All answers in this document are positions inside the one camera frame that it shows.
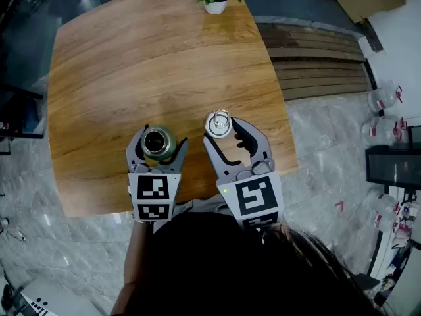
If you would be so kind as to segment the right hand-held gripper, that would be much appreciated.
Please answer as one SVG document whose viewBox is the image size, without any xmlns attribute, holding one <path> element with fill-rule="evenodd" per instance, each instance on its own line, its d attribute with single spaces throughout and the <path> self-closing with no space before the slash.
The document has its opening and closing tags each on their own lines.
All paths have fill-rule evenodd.
<svg viewBox="0 0 421 316">
<path fill-rule="evenodd" d="M 216 187 L 243 230 L 268 227 L 284 212 L 282 184 L 274 170 L 268 138 L 249 122 L 232 117 L 238 148 L 249 152 L 251 167 L 229 161 L 215 140 L 204 135 L 203 144 L 218 177 Z"/>
</svg>

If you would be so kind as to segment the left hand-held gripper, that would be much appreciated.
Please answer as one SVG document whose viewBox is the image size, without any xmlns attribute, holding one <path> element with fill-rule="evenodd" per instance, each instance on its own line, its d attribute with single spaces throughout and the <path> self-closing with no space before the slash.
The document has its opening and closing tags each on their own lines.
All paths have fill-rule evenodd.
<svg viewBox="0 0 421 316">
<path fill-rule="evenodd" d="M 139 130 L 126 149 L 128 164 L 128 192 L 132 199 L 134 219 L 139 222 L 161 222 L 172 219 L 180 185 L 180 173 L 189 149 L 185 137 L 168 161 L 150 169 L 145 161 L 141 137 L 148 128 Z"/>
</svg>

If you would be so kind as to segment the green metal bottle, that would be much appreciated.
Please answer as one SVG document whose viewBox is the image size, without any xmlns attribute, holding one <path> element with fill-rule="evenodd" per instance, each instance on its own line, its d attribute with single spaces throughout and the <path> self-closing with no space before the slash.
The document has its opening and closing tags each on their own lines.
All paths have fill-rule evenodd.
<svg viewBox="0 0 421 316">
<path fill-rule="evenodd" d="M 176 150 L 175 135 L 163 126 L 150 126 L 145 129 L 140 140 L 143 153 L 155 161 L 170 158 Z"/>
</svg>

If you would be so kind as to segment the silver bottle lid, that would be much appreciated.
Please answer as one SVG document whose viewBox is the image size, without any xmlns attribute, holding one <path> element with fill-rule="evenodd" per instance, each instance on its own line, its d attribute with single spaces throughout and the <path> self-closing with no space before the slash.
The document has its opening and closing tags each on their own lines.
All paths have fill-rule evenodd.
<svg viewBox="0 0 421 316">
<path fill-rule="evenodd" d="M 232 129 L 232 118 L 225 109 L 210 112 L 205 118 L 205 132 L 214 139 L 225 138 Z"/>
</svg>

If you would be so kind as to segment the person's left forearm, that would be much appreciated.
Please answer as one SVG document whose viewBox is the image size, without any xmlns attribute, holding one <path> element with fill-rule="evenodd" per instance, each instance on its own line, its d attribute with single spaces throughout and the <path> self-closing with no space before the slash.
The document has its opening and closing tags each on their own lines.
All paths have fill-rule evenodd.
<svg viewBox="0 0 421 316">
<path fill-rule="evenodd" d="M 116 299 L 111 316 L 122 316 L 128 309 L 130 298 L 147 275 L 149 248 L 153 237 L 153 223 L 135 221 L 126 253 L 123 287 Z"/>
</svg>

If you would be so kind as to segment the dark wooden slat platform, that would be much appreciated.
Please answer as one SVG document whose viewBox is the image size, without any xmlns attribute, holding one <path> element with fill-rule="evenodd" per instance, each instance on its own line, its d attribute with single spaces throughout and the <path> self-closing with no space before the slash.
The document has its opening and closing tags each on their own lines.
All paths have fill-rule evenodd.
<svg viewBox="0 0 421 316">
<path fill-rule="evenodd" d="M 286 101 L 372 89 L 368 61 L 354 35 L 289 24 L 257 28 Z"/>
</svg>

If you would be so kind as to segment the person's black top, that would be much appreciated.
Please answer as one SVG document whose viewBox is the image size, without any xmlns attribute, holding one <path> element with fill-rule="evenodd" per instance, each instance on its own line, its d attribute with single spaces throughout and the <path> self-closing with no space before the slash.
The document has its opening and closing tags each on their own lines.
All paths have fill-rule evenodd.
<svg viewBox="0 0 421 316">
<path fill-rule="evenodd" d="M 184 213 L 151 237 L 124 316 L 272 316 L 297 273 L 275 235 L 217 213 Z"/>
</svg>

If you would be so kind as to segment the clear plastic water jug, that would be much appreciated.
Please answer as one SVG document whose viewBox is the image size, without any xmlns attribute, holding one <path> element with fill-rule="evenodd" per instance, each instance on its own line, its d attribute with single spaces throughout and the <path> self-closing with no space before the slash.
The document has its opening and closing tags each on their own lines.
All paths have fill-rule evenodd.
<svg viewBox="0 0 421 316">
<path fill-rule="evenodd" d="M 373 210 L 368 217 L 368 225 L 382 233 L 390 232 L 396 227 L 400 221 L 400 217 L 393 211 L 377 211 Z"/>
<path fill-rule="evenodd" d="M 361 139 L 365 147 L 377 145 L 393 146 L 403 141 L 407 122 L 395 116 L 373 117 L 361 128 Z"/>
<path fill-rule="evenodd" d="M 377 189 L 371 189 L 367 193 L 366 200 L 368 202 L 369 207 L 377 212 L 392 212 L 394 213 L 395 207 L 397 204 L 397 200 L 382 191 Z"/>
<path fill-rule="evenodd" d="M 400 85 L 389 80 L 379 88 L 368 92 L 368 105 L 373 112 L 379 112 L 391 108 L 399 101 L 402 102 L 403 89 Z"/>
</svg>

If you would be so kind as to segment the black metal rack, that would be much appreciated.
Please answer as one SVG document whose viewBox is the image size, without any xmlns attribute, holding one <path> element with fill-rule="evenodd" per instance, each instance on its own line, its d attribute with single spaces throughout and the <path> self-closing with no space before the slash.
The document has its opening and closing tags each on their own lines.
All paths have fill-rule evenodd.
<svg viewBox="0 0 421 316">
<path fill-rule="evenodd" d="M 0 156 L 11 154 L 11 142 L 15 139 L 40 140 L 44 138 L 45 124 L 37 104 L 43 103 L 40 93 L 0 83 L 0 95 L 12 96 L 0 103 L 0 144 L 6 142 L 7 150 L 0 150 Z"/>
</svg>

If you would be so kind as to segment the white box with black dots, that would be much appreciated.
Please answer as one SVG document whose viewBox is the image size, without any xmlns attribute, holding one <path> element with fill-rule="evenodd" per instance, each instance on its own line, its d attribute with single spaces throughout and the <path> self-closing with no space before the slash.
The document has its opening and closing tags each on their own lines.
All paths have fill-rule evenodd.
<svg viewBox="0 0 421 316">
<path fill-rule="evenodd" d="M 21 294 L 38 316 L 103 316 L 87 298 L 40 278 Z"/>
</svg>

